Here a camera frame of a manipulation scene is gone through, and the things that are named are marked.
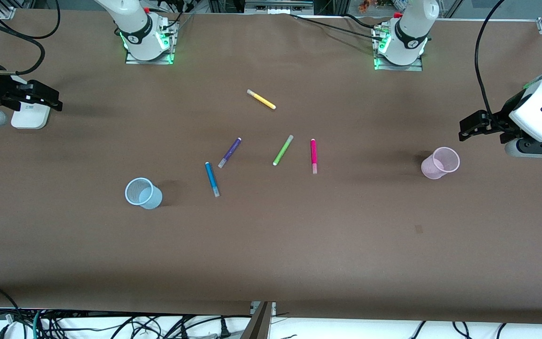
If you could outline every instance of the brown table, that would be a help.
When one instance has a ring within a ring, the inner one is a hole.
[[[21,10],[11,24],[54,20]],[[63,11],[30,77],[63,112],[0,128],[0,287],[23,307],[227,314],[277,300],[293,316],[542,322],[542,159],[457,137],[482,108],[479,27],[437,22],[424,71],[398,73],[374,70],[365,38],[286,15],[196,15],[175,65],[136,66],[107,13]],[[0,33],[8,69],[37,55]],[[498,109],[542,73],[535,24],[490,24],[481,67]],[[214,198],[204,162],[236,137]],[[428,180],[420,159],[437,146],[461,167]],[[125,201],[139,176],[163,207]]]

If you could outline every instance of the pink marker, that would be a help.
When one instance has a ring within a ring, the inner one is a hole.
[[[312,173],[317,174],[317,143],[315,139],[311,139],[311,165]]]

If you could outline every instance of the pink cup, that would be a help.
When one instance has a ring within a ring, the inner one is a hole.
[[[459,165],[457,152],[449,147],[439,147],[422,162],[422,172],[427,178],[435,180],[447,173],[455,172]]]

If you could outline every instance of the green marker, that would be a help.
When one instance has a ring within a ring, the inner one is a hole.
[[[279,153],[277,154],[277,157],[275,157],[275,160],[273,160],[273,166],[277,166],[279,161],[281,160],[281,157],[284,156],[284,153],[288,149],[288,146],[290,146],[290,142],[292,142],[292,139],[294,139],[293,135],[290,135],[288,137],[288,140],[286,140],[286,143],[284,143],[284,146],[279,150]]]

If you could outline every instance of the plastic cup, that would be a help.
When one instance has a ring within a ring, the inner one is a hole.
[[[162,202],[162,192],[150,180],[134,178],[125,188],[125,198],[129,204],[152,210]]]
[[[455,172],[459,165],[457,152],[449,147],[439,147],[422,162],[422,172],[427,178],[435,180],[447,173]]]

